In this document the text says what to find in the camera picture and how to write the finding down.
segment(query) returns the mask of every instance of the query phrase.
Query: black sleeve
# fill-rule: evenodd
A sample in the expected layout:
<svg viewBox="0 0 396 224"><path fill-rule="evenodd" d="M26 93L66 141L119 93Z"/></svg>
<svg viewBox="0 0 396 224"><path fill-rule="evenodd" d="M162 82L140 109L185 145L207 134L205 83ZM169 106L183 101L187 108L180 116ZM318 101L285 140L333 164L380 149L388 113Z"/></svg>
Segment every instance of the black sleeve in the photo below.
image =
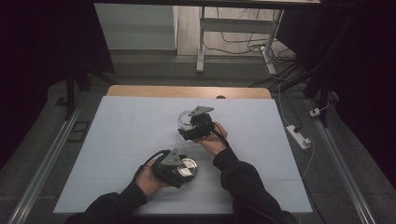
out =
<svg viewBox="0 0 396 224"><path fill-rule="evenodd" d="M145 203L147 199L142 189L132 182L121 194L100 196L84 213L68 218L65 224L129 223L132 212Z"/></svg>
<svg viewBox="0 0 396 224"><path fill-rule="evenodd" d="M238 160L228 147L213 160L220 182L233 196L235 223L285 223L276 199L264 187L256 168Z"/></svg>

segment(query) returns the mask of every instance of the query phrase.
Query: hand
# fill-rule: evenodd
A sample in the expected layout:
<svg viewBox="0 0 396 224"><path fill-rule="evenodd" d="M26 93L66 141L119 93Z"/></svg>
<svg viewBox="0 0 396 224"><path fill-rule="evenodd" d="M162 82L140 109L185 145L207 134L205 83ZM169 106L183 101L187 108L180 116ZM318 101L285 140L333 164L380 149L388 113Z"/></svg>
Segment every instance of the hand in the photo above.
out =
<svg viewBox="0 0 396 224"><path fill-rule="evenodd" d="M160 188L169 187L169 185L155 178L151 172L151 165L153 163L154 161L149 161L136 179L137 186L142 189L146 198L153 196Z"/></svg>
<svg viewBox="0 0 396 224"><path fill-rule="evenodd" d="M215 124L215 131L219 134L222 134L224 138L227 139L227 131L224 130L220 123L215 122ZM212 156L218 155L222 150L227 148L225 144L221 141L221 139L213 133L207 137L194 139L192 141L194 143L201 144L205 148L205 150Z"/></svg>

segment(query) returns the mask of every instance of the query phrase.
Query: white adapter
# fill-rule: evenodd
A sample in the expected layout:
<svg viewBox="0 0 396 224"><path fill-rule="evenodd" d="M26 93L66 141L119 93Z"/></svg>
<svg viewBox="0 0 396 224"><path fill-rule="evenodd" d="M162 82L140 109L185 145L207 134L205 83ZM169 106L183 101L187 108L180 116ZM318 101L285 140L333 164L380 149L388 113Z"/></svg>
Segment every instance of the white adapter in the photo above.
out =
<svg viewBox="0 0 396 224"><path fill-rule="evenodd" d="M320 114L320 110L318 108L310 110L309 114L311 115L312 118L316 117L316 116L318 116Z"/></svg>
<svg viewBox="0 0 396 224"><path fill-rule="evenodd" d="M293 137L294 141L296 141L297 145L301 149L307 149L311 147L311 140L309 138L303 138L303 136L300 134L300 132L295 132L294 130L296 127L294 125L290 125L286 127L286 130L288 130L289 134Z"/></svg>

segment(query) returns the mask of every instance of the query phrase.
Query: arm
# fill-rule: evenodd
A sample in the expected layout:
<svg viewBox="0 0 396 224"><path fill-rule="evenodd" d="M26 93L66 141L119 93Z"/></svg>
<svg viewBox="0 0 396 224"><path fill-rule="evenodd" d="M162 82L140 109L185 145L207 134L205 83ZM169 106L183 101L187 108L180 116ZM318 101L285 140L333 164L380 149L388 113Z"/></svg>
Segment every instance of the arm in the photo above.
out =
<svg viewBox="0 0 396 224"><path fill-rule="evenodd" d="M153 161L143 169L136 182L131 182L121 194L108 193L100 196L84 213L68 218L65 224L129 223L132 212L166 186L150 171L152 163Z"/></svg>
<svg viewBox="0 0 396 224"><path fill-rule="evenodd" d="M216 123L216 131L227 138L227 132ZM233 215L237 223L284 223L282 211L262 183L251 164L238 160L228 144L216 135L196 139L215 158L213 164L221 171L220 182L233 196Z"/></svg>

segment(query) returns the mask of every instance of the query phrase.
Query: power strip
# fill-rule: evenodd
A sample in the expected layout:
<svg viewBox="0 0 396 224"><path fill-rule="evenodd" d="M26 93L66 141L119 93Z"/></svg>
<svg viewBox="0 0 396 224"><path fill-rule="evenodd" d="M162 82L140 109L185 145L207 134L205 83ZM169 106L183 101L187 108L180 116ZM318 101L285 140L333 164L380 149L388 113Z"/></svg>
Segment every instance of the power strip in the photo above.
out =
<svg viewBox="0 0 396 224"><path fill-rule="evenodd" d="M290 125L286 127L286 130L288 130L289 134L293 137L294 141L296 141L300 149L307 149L311 147L311 140L309 140L309 138L303 138L300 132L295 133L295 128L296 127L294 127L294 125Z"/></svg>

